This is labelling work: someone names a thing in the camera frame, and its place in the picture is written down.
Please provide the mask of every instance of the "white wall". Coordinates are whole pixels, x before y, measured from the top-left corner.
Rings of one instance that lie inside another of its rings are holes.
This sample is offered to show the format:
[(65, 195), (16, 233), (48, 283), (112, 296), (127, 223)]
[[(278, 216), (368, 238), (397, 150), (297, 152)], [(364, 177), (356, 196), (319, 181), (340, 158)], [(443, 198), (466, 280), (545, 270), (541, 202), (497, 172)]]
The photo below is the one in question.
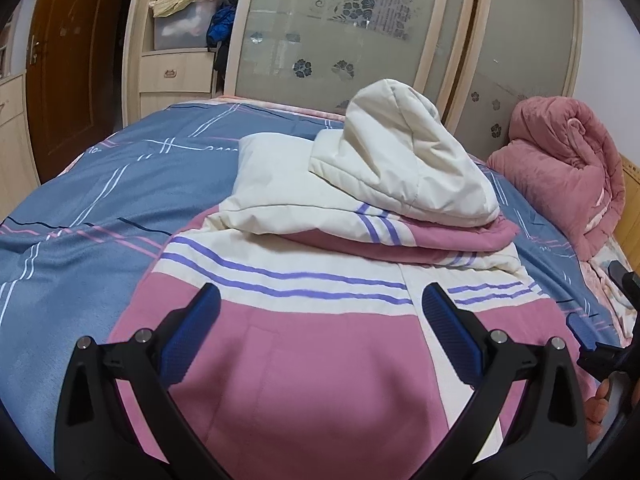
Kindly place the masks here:
[(14, 43), (11, 49), (9, 65), (9, 73), (11, 75), (16, 75), (26, 70), (29, 32), (36, 0), (21, 0), (21, 3), (17, 21), (15, 22)]
[(640, 33), (620, 0), (582, 0), (582, 55), (574, 97), (640, 166)]

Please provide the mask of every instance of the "white hood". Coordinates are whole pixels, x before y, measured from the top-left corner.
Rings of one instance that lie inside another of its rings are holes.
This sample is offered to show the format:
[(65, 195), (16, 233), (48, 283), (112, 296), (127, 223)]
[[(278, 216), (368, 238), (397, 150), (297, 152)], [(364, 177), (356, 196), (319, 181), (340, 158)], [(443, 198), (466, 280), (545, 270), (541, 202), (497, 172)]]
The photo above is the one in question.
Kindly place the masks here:
[(500, 212), (491, 183), (436, 107), (392, 79), (356, 94), (343, 130), (318, 134), (309, 171), (358, 200), (417, 220), (475, 227)]

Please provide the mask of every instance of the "brown door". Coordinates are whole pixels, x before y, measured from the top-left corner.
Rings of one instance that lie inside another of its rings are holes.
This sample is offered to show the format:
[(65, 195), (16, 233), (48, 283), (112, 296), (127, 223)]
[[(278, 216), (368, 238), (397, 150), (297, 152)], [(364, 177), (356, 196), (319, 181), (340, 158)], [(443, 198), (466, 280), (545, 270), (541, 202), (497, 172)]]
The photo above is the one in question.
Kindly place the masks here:
[(37, 0), (26, 100), (40, 181), (113, 131), (113, 57), (122, 0)]

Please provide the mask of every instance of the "yellow cloth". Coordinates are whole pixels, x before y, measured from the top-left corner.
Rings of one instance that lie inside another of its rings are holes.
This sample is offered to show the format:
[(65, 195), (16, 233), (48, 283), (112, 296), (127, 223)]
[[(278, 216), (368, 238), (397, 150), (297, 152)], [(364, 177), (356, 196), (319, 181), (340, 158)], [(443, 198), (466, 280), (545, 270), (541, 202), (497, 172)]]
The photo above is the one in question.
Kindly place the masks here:
[(174, 12), (183, 10), (194, 0), (154, 0), (149, 3), (154, 11), (154, 18), (166, 18), (171, 16)]

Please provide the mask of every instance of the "wooden headboard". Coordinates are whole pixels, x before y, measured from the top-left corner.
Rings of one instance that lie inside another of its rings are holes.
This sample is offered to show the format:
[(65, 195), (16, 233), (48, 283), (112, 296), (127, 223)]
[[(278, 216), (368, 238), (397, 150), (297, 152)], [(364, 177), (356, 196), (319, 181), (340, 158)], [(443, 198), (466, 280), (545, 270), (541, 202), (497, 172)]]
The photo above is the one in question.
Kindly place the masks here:
[(640, 269), (640, 168), (622, 156), (626, 203), (614, 232), (633, 270)]

